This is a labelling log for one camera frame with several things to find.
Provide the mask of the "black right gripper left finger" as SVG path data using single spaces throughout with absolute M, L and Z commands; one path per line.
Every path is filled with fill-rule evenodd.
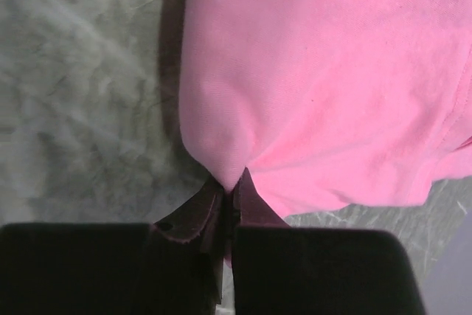
M 1 228 L 3 314 L 213 314 L 224 193 L 214 180 L 154 224 Z

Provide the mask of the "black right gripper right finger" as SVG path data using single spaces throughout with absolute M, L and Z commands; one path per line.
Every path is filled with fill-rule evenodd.
M 287 225 L 249 172 L 232 195 L 237 314 L 424 314 L 400 241 L 385 231 Z

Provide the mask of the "light pink t shirt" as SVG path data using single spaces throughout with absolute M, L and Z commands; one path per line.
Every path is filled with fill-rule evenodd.
M 471 174 L 471 0 L 186 0 L 178 110 L 280 216 L 423 204 Z

